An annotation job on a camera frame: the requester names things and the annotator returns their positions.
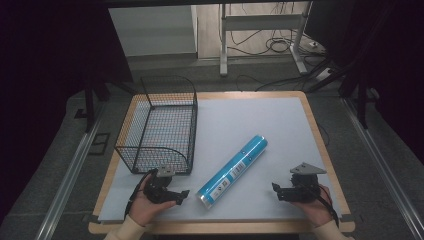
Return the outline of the black stand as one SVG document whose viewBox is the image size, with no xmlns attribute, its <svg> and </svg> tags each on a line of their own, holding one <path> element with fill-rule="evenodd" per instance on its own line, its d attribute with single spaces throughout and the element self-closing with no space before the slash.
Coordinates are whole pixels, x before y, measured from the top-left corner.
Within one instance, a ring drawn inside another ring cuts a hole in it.
<svg viewBox="0 0 424 240">
<path fill-rule="evenodd" d="M 110 92 L 102 80 L 88 79 L 85 81 L 84 96 L 85 108 L 78 109 L 74 118 L 86 119 L 85 132 L 88 133 L 95 123 L 94 97 L 97 97 L 101 102 L 105 102 L 109 100 Z"/>
<path fill-rule="evenodd" d="M 356 117 L 364 129 L 368 128 L 366 121 L 366 106 L 376 98 L 370 100 L 367 95 L 368 89 L 368 73 L 363 70 L 359 64 L 350 64 L 346 67 L 345 79 L 338 90 L 342 98 L 349 98 L 353 92 L 357 93 L 356 98 Z"/>
</svg>

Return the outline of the grey partition panel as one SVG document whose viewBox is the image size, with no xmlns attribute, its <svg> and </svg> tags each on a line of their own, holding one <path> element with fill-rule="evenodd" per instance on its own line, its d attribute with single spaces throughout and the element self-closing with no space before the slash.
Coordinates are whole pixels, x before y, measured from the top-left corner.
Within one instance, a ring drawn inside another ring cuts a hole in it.
<svg viewBox="0 0 424 240">
<path fill-rule="evenodd" d="M 109 14 L 127 57 L 197 52 L 194 5 L 110 8 Z"/>
</svg>

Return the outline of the black floor plate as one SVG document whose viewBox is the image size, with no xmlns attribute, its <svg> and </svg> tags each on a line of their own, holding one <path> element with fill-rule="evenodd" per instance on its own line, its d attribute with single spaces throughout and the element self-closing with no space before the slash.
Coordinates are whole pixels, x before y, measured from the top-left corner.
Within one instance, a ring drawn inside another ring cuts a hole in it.
<svg viewBox="0 0 424 240">
<path fill-rule="evenodd" d="M 109 142 L 109 133 L 97 133 L 90 146 L 89 155 L 102 156 L 105 154 Z"/>
</svg>

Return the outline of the person's right hand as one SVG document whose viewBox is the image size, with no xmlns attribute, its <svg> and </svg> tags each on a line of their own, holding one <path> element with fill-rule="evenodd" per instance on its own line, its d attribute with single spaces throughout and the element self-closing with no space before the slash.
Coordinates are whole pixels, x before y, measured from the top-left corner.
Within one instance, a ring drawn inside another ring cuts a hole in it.
<svg viewBox="0 0 424 240">
<path fill-rule="evenodd" d="M 329 205 L 332 205 L 332 200 L 330 197 L 329 189 L 328 187 L 324 185 L 320 185 L 320 196 L 325 202 Z M 328 223 L 333 219 L 332 214 L 327 209 L 327 207 L 320 202 L 319 200 L 315 200 L 311 203 L 299 203 L 299 202 L 290 202 L 292 205 L 300 208 L 306 218 L 310 221 L 311 225 L 313 227 L 321 226 L 325 223 Z"/>
</svg>

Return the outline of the blue plastic-wrapped roll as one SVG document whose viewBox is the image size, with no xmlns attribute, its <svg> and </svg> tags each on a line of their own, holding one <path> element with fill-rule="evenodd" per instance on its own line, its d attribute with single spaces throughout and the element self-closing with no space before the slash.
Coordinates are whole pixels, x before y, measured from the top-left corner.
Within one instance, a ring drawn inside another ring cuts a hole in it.
<svg viewBox="0 0 424 240">
<path fill-rule="evenodd" d="M 254 136 L 196 193 L 203 205 L 210 209 L 242 174 L 264 152 L 268 141 L 261 135 Z"/>
</svg>

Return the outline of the metal floor rail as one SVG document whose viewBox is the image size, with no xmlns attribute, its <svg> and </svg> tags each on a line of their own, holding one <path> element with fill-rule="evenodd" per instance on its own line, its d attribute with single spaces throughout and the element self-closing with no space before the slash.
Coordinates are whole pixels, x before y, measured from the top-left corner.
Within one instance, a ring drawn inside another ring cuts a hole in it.
<svg viewBox="0 0 424 240">
<path fill-rule="evenodd" d="M 96 107 L 94 124 L 91 129 L 83 135 L 34 240 L 52 239 L 82 166 L 86 160 L 94 137 L 97 134 L 105 106 L 106 103 L 100 103 Z"/>
<path fill-rule="evenodd" d="M 364 128 L 358 120 L 357 111 L 354 104 L 349 99 L 344 98 L 341 99 L 341 102 L 345 106 L 353 126 L 357 130 L 361 140 L 365 145 L 365 148 L 369 152 L 371 159 L 376 165 L 377 171 L 379 172 L 383 182 L 389 190 L 392 199 L 397 205 L 397 208 L 404 218 L 405 223 L 412 233 L 414 239 L 424 240 L 424 221 L 422 220 L 415 206 L 412 204 L 409 196 L 402 189 L 393 171 L 390 169 L 388 163 L 386 162 L 385 157 L 374 141 L 371 133 L 368 129 Z"/>
</svg>

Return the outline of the white table mat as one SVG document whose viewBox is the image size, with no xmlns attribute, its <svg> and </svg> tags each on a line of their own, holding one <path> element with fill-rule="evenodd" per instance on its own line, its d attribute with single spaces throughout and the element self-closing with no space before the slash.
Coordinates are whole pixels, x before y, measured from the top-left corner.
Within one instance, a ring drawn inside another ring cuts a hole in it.
<svg viewBox="0 0 424 240">
<path fill-rule="evenodd" d="M 254 136 L 268 145 L 264 152 L 207 209 L 197 191 Z M 107 223 L 124 219 L 127 201 L 144 174 L 133 174 L 117 154 L 119 162 L 112 185 L 99 214 Z M 327 171 L 321 184 L 333 188 L 329 165 L 319 152 L 317 136 L 298 97 L 198 100 L 193 168 L 188 175 L 175 174 L 170 190 L 190 190 L 182 205 L 158 215 L 160 221 L 236 222 L 298 220 L 302 212 L 279 201 L 272 184 L 290 186 L 290 170 L 308 163 Z"/>
</svg>

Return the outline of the white power strip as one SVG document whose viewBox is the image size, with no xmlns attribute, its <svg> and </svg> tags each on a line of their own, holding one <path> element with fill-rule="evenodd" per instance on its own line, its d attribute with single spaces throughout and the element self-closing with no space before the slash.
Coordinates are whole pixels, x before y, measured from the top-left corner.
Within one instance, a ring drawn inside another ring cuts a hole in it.
<svg viewBox="0 0 424 240">
<path fill-rule="evenodd" d="M 320 72 L 315 79 L 318 82 L 323 81 L 324 79 L 326 79 L 327 77 L 329 77 L 332 73 L 334 72 L 334 70 L 332 68 L 325 68 L 322 72 Z"/>
</svg>

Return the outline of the black curtain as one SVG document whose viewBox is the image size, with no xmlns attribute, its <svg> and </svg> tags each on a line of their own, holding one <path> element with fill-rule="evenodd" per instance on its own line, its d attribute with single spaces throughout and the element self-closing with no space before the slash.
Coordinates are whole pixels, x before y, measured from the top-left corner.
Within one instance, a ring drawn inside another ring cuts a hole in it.
<svg viewBox="0 0 424 240">
<path fill-rule="evenodd" d="M 348 69 L 339 94 L 374 90 L 383 119 L 424 162 L 424 0 L 314 0 L 306 34 Z"/>
<path fill-rule="evenodd" d="M 66 103 L 132 76 L 104 0 L 0 0 L 0 224 L 38 168 Z"/>
</svg>

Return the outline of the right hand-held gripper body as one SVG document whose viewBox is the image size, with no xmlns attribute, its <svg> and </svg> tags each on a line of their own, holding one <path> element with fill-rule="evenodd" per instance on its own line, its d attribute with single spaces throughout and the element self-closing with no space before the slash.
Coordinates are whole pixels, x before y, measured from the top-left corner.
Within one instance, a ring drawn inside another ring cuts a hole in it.
<svg viewBox="0 0 424 240">
<path fill-rule="evenodd" d="M 290 173 L 292 187 L 283 188 L 284 191 L 280 193 L 287 202 L 311 203 L 320 196 L 318 175 L 326 174 L 326 170 L 303 162 L 292 168 Z"/>
</svg>

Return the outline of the person's left hand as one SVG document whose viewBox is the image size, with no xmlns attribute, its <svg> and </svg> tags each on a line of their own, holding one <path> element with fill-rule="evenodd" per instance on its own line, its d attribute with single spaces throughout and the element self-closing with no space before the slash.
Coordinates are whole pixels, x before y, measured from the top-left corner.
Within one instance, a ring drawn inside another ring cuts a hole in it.
<svg viewBox="0 0 424 240">
<path fill-rule="evenodd" d="M 143 192 L 145 183 L 148 181 L 148 179 L 149 175 L 147 175 L 143 182 L 140 184 L 139 189 L 137 190 L 136 195 L 133 199 L 128 215 L 145 216 L 149 219 L 150 223 L 156 215 L 169 208 L 174 207 L 176 205 L 176 202 L 168 201 L 160 204 L 152 203 Z"/>
</svg>

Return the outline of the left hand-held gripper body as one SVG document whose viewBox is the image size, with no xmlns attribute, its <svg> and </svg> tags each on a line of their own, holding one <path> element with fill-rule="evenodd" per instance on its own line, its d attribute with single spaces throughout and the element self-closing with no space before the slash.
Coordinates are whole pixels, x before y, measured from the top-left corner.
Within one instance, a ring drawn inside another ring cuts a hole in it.
<svg viewBox="0 0 424 240">
<path fill-rule="evenodd" d="M 176 201 L 176 193 L 167 189 L 175 172 L 165 166 L 148 171 L 149 179 L 144 186 L 144 194 L 155 204 Z"/>
</svg>

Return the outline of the white metal desk frame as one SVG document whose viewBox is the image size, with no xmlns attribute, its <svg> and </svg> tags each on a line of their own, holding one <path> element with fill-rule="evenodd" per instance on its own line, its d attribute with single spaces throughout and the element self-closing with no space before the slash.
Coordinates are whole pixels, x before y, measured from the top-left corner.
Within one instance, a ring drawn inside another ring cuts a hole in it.
<svg viewBox="0 0 424 240">
<path fill-rule="evenodd" d="M 221 51 L 220 75 L 228 74 L 228 31 L 253 31 L 253 30 L 295 30 L 297 36 L 289 45 L 290 53 L 301 75 L 307 74 L 306 66 L 300 57 L 300 42 L 306 27 L 312 2 L 308 1 L 300 14 L 289 15 L 250 15 L 236 16 L 226 14 L 226 5 L 221 4 Z"/>
</svg>

